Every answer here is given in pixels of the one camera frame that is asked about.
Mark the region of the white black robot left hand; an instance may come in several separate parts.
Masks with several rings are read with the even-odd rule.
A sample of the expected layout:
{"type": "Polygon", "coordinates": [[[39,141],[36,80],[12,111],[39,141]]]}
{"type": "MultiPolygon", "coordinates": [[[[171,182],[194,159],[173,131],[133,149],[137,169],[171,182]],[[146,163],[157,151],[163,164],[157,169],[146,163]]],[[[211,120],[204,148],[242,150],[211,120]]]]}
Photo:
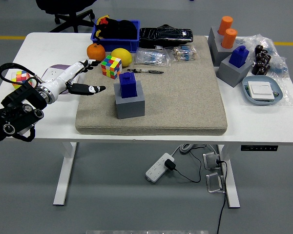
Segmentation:
{"type": "Polygon", "coordinates": [[[53,81],[45,83],[43,86],[47,89],[47,103],[52,104],[57,99],[60,93],[68,90],[70,94],[90,96],[102,92],[106,89],[105,86],[92,86],[87,84],[74,83],[71,81],[80,73],[86,73],[92,70],[100,62],[95,59],[87,59],[79,61],[66,68],[53,81]]]}

